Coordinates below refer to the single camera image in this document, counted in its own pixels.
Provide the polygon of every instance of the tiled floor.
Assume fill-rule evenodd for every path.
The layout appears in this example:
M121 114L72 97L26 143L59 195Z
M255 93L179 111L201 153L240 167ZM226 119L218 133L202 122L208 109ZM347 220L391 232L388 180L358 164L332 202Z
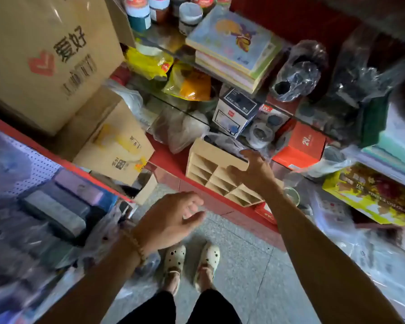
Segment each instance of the tiled floor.
M173 192L165 185L158 185L135 217L142 216L153 202ZM198 299L191 282L200 252L208 240L221 249L214 279L216 289L232 303L243 324L319 323L286 253L221 216L208 213L205 222L184 241L187 248L184 275L175 297L178 324L186 323ZM163 264L146 286L138 286L130 296L116 300L102 324L115 324L149 299L158 289L162 267Z

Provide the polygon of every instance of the red heart logo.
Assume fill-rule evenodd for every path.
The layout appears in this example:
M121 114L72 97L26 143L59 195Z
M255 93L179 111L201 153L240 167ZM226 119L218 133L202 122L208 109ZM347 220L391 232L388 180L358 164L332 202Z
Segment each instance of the red heart logo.
M54 55L42 50L39 58L28 58L28 66L35 74L54 75Z

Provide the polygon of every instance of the bracelet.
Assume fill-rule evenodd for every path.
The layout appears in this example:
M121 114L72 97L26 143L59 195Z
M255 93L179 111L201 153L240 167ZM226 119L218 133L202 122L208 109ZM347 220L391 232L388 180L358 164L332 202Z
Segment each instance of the bracelet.
M144 250L142 249L140 243L138 242L138 240L134 237L134 235L132 234L131 231L129 231L128 229L122 229L121 232L124 234L124 236L126 236L129 240L129 242L131 243L131 245L133 246L133 249L138 253L138 255L141 258L141 262L140 262L140 266L144 265L147 261L147 257L144 253Z

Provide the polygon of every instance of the wooden organizer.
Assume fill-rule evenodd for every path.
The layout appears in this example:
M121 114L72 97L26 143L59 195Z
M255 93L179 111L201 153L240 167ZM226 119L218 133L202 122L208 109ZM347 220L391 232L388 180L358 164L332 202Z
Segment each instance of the wooden organizer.
M229 165L241 171L248 168L247 162L197 139L190 148L186 176L240 206L249 207L263 202L259 194L248 189L226 169Z

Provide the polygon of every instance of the human arm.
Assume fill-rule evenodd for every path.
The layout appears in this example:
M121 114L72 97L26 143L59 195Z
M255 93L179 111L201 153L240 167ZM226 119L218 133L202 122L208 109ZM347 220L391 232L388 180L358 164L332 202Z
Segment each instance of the human arm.
M146 256L174 245L202 223L204 212L189 217L189 209L195 212L202 204L203 200L193 192L168 194L146 212L131 236ZM128 234L121 234L108 255L36 323L100 323L124 282L140 265L141 257L129 239Z
M371 279L295 207L257 152L233 173L267 202L303 289L322 323L403 323Z

